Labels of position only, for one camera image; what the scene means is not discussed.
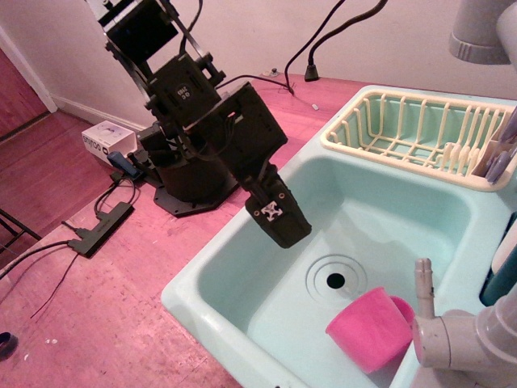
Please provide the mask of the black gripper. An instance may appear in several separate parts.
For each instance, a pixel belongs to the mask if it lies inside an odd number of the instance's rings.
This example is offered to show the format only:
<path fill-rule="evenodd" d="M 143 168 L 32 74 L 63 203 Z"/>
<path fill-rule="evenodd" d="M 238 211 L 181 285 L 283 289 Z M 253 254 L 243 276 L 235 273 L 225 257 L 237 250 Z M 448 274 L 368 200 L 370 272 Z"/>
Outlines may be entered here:
<path fill-rule="evenodd" d="M 220 95 L 225 73 L 206 54 L 179 54 L 145 81 L 148 109 L 167 133 L 186 136 L 195 153 L 216 158 L 248 192 L 247 212 L 280 247 L 292 247 L 312 231 L 272 155 L 288 139 L 253 86 L 246 82 Z"/>

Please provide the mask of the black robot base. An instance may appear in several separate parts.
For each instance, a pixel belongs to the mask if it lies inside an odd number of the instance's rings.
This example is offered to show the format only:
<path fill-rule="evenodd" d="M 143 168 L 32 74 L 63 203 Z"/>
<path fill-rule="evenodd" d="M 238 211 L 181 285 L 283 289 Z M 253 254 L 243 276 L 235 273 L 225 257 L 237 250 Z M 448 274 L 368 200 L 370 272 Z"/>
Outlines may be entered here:
<path fill-rule="evenodd" d="M 237 181 L 220 161 L 204 161 L 169 141 L 158 124 L 137 133 L 138 148 L 128 155 L 155 187 L 154 203 L 175 217 L 216 209 L 236 189 Z"/>

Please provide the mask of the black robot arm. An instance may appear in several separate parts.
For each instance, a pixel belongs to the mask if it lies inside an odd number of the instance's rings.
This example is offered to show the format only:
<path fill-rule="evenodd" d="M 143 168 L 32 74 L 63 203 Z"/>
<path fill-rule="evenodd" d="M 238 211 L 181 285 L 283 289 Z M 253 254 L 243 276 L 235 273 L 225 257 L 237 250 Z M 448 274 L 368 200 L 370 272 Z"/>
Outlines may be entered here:
<path fill-rule="evenodd" d="M 192 57 L 191 31 L 168 1 L 93 1 L 107 50 L 145 97 L 154 123 L 139 137 L 158 180 L 156 203 L 178 217 L 216 208 L 236 187 L 280 247 L 311 226 L 271 163 L 287 136 L 249 83 L 220 94 L 225 74 L 209 53 Z"/>

